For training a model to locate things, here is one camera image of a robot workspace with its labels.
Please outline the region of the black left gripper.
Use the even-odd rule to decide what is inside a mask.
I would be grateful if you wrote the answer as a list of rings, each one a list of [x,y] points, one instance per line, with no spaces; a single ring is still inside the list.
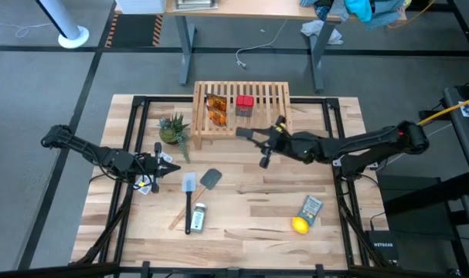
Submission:
[[[141,182],[144,183],[143,185],[139,185],[139,182],[136,181],[132,185],[132,188],[134,190],[141,190],[142,188],[149,187],[151,189],[151,192],[158,193],[159,185],[157,182],[157,178],[159,166],[161,165],[162,167],[164,167],[160,169],[161,178],[176,171],[176,169],[173,168],[180,168],[180,166],[171,162],[167,162],[164,159],[160,160],[160,153],[161,144],[159,142],[156,142],[154,145],[154,154],[143,152],[134,155],[135,169],[137,170],[136,175],[141,176]]]

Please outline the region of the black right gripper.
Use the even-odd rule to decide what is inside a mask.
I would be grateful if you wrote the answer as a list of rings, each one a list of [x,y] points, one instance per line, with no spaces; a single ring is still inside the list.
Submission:
[[[286,123],[286,117],[279,116],[273,126],[265,129],[253,129],[254,133],[268,137],[265,141],[251,139],[263,155],[260,160],[260,167],[268,168],[270,157],[274,152],[305,164],[311,163],[311,154],[306,145],[311,141],[307,138],[295,137],[289,134]]]

